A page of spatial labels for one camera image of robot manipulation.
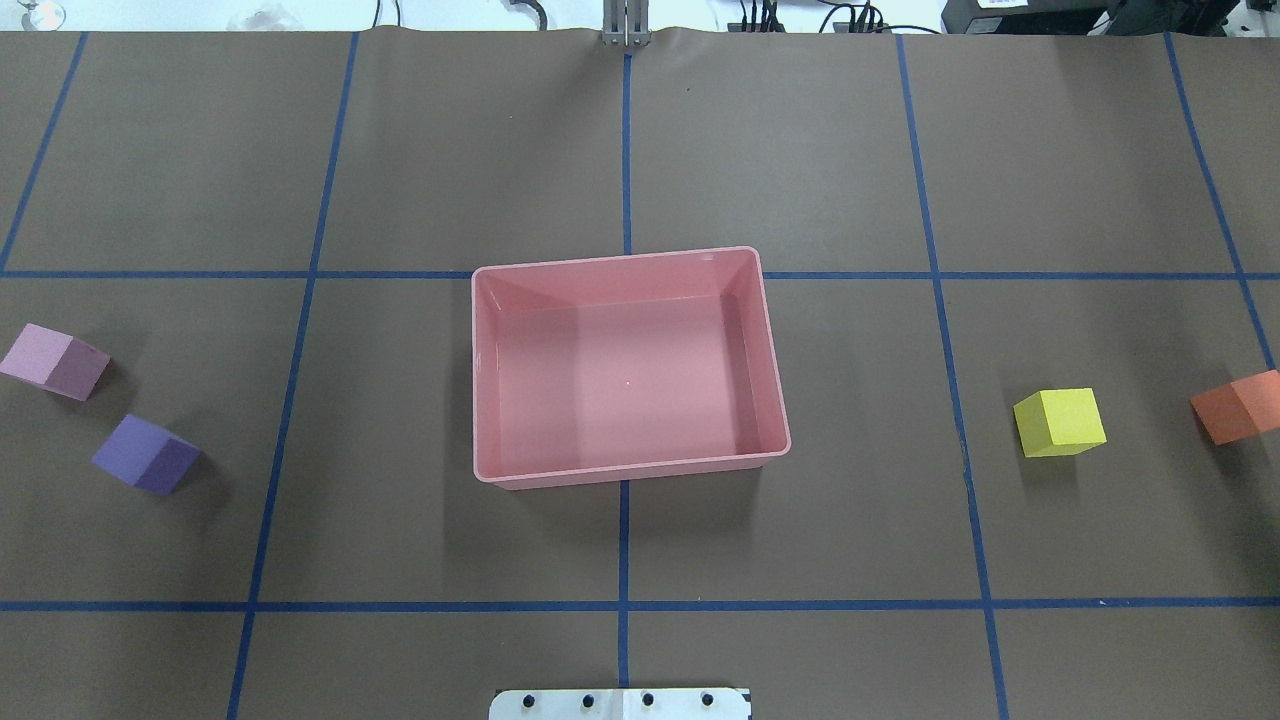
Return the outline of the white metal mounting plate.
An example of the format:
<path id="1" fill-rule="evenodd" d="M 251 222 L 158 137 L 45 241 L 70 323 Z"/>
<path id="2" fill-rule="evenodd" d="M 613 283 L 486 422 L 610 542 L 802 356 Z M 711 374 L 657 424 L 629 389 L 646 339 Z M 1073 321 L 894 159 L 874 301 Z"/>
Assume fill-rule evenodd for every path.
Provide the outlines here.
<path id="1" fill-rule="evenodd" d="M 750 691 L 730 687 L 512 689 L 489 719 L 751 719 Z"/>

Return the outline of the purple foam block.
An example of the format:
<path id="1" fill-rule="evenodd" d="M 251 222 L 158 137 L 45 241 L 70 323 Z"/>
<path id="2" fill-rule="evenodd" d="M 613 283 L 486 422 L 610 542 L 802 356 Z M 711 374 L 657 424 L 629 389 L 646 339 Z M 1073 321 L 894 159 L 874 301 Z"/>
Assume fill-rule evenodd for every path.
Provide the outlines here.
<path id="1" fill-rule="evenodd" d="M 169 429 L 127 414 L 91 462 L 131 487 L 169 496 L 201 454 L 198 447 Z"/>

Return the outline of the orange foam block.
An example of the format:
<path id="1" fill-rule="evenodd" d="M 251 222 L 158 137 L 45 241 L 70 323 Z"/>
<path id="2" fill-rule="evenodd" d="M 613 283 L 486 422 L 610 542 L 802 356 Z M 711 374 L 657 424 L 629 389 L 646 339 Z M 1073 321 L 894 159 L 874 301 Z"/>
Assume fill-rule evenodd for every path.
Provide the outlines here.
<path id="1" fill-rule="evenodd" d="M 1266 370 L 1190 398 L 1210 439 L 1229 445 L 1279 428 L 1279 373 Z"/>

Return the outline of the black equipment box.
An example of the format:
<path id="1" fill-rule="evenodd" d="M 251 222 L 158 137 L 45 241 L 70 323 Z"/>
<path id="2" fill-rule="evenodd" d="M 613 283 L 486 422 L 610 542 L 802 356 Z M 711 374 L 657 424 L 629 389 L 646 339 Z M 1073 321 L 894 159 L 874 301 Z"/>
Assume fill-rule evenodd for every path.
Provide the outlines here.
<path id="1" fill-rule="evenodd" d="M 950 35 L 1222 36 L 1239 1 L 946 1 Z"/>

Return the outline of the grey metal bracket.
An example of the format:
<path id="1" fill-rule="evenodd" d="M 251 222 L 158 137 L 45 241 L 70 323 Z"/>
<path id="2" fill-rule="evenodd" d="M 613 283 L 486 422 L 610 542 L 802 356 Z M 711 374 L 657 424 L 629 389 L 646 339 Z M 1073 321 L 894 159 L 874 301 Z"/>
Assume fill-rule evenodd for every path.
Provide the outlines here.
<path id="1" fill-rule="evenodd" d="M 608 47 L 643 47 L 652 41 L 648 0 L 604 0 L 602 42 Z"/>

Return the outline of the pink foam block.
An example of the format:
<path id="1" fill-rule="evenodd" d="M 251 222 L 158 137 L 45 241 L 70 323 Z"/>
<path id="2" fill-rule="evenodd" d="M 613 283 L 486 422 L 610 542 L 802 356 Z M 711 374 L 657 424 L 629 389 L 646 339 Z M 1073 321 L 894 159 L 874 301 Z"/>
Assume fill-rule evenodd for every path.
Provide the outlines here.
<path id="1" fill-rule="evenodd" d="M 1 361 L 1 373 L 47 392 L 83 402 L 111 356 L 72 334 L 27 323 Z"/>

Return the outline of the yellow foam block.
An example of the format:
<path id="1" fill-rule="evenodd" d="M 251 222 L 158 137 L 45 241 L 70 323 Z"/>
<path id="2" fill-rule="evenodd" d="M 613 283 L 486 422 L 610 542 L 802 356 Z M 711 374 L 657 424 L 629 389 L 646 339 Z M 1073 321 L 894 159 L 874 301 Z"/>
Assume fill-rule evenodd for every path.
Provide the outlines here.
<path id="1" fill-rule="evenodd" d="M 1012 405 L 1025 457 L 1065 457 L 1107 442 L 1092 388 L 1041 389 Z"/>

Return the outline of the pink plastic bin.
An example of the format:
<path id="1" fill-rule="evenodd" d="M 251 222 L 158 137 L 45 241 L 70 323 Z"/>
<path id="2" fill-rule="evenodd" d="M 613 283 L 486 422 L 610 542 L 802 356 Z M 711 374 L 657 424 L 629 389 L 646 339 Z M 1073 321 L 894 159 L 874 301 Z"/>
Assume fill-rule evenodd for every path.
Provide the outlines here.
<path id="1" fill-rule="evenodd" d="M 483 266 L 470 293 L 480 482 L 750 470 L 791 450 L 755 249 Z"/>

